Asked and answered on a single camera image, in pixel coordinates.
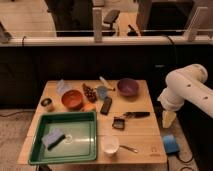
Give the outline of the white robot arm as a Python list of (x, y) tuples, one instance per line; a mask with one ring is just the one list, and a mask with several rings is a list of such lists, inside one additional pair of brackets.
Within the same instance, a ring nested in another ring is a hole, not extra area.
[(176, 112), (189, 101), (213, 118), (213, 90), (205, 85), (208, 72), (201, 64), (191, 64), (169, 72), (167, 87), (157, 100), (163, 107), (162, 126), (169, 128), (176, 119)]

